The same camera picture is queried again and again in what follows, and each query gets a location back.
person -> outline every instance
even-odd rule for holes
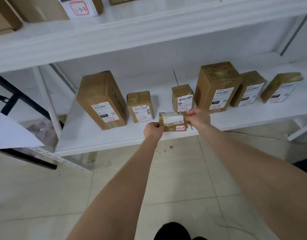
[[[235,141],[210,124],[207,111],[187,112],[247,201],[280,239],[307,239],[307,173]],[[82,214],[67,240],[133,240],[155,148],[164,127],[147,124],[139,149]],[[191,239],[183,226],[165,224],[154,238]]]

tile floor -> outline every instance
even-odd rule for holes
[[[307,157],[307,144],[229,136],[284,160]],[[0,155],[0,240],[65,239],[137,147],[100,151],[93,172],[63,164],[51,171]],[[159,143],[135,239],[153,239],[171,221],[183,224],[192,238],[278,239],[248,207],[226,169],[197,136]]]

person's left arm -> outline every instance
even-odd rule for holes
[[[135,154],[100,191],[66,240],[133,240],[150,165],[164,127],[147,124]]]

white shelf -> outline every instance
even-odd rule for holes
[[[307,114],[307,68],[301,69],[292,64],[280,65],[271,69],[258,69],[242,60],[232,60],[239,72],[257,69],[266,79],[271,81],[277,73],[300,71],[305,80],[302,81],[285,101],[276,104],[263,104],[258,98],[253,104],[238,108],[228,108],[227,111],[211,115],[211,122],[220,130],[230,130],[253,125],[262,125],[275,121],[294,119]],[[199,66],[176,70],[178,84],[189,83],[195,91]],[[117,84],[124,96],[127,93],[149,90],[158,121],[159,112],[172,111],[171,88],[177,85],[174,72],[160,72],[151,75],[139,76],[131,79],[116,78]],[[151,121],[134,123],[129,117],[124,127],[110,130],[101,130],[88,114],[74,100],[67,117],[62,135],[56,148],[60,156],[67,156],[103,149],[117,148],[139,144],[143,141],[143,129]],[[162,140],[198,135],[194,128],[186,132],[164,132]]]
[[[137,0],[0,36],[0,73],[307,14],[307,0]]]

lower shelf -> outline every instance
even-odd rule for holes
[[[253,70],[246,64],[235,64],[240,73]],[[254,125],[263,125],[276,121],[294,119],[307,114],[307,70],[294,64],[286,64],[270,69],[257,69],[268,81],[278,73],[300,71],[304,80],[295,88],[285,101],[276,104],[264,104],[258,97],[252,104],[232,108],[211,115],[211,123],[218,129],[232,130]],[[143,75],[129,79],[115,78],[124,98],[128,93],[150,91],[151,102],[158,121],[159,112],[172,111],[171,88],[177,85],[190,84],[195,91],[199,66]],[[73,101],[62,135],[56,147],[60,156],[74,155],[140,144],[143,141],[143,129],[151,121],[134,123],[129,116],[127,125],[110,130],[101,130],[89,115]],[[195,128],[189,127],[186,132],[164,132],[162,140],[198,135]]]

